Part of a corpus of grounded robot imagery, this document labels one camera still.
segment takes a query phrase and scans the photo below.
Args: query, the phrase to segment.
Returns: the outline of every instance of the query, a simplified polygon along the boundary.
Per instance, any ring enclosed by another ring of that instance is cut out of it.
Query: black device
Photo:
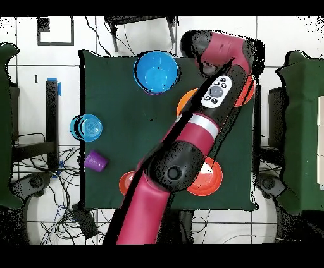
[[[72,205],[72,215],[76,222],[79,223],[82,234],[85,239],[98,235],[98,228],[94,218],[89,210],[80,209],[78,203]]]

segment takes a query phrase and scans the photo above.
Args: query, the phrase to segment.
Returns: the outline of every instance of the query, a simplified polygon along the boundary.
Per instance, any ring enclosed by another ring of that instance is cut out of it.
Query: silver band
[[[191,117],[191,119],[189,120],[189,122],[196,124],[198,126],[201,126],[202,128],[204,128],[205,130],[207,130],[210,133],[210,135],[213,137],[213,139],[216,138],[216,136],[218,134],[218,128],[212,121],[205,118],[204,116],[194,114]]]

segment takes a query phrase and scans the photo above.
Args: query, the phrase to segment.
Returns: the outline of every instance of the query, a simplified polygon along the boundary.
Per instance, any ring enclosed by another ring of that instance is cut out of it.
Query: black chair leg
[[[166,17],[166,20],[168,22],[168,27],[169,27],[171,41],[172,41],[172,44],[174,44],[175,43],[175,35],[173,33],[173,29],[172,29],[172,25],[171,25],[171,18],[169,16],[167,16]]]
[[[111,30],[111,36],[113,38],[115,52],[118,52],[117,39],[116,39],[117,27],[116,27],[116,25],[113,25],[113,24],[109,24],[109,26],[110,26],[110,30]]]

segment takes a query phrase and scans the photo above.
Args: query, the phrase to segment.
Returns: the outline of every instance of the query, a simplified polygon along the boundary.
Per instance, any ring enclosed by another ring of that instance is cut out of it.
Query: purple cup
[[[84,160],[84,166],[95,171],[101,172],[107,165],[108,160],[103,158],[95,150],[89,152],[88,156]]]

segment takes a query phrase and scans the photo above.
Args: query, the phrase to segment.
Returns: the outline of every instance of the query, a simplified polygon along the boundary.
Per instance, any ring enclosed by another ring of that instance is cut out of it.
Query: blue tape
[[[64,167],[64,160],[61,160],[61,161],[59,162],[59,165],[58,165],[58,166],[59,166],[59,168],[63,168],[63,167]],[[59,170],[59,171],[56,172],[56,174],[57,174],[57,175],[60,175],[61,172],[62,172],[62,171]],[[52,179],[56,179],[56,178],[57,178],[56,174],[52,176]]]
[[[58,83],[58,95],[59,96],[62,96],[62,93],[61,93],[61,82]]]
[[[48,81],[58,81],[56,78],[48,78]],[[58,83],[58,95],[62,96],[62,91],[61,91],[61,82]]]

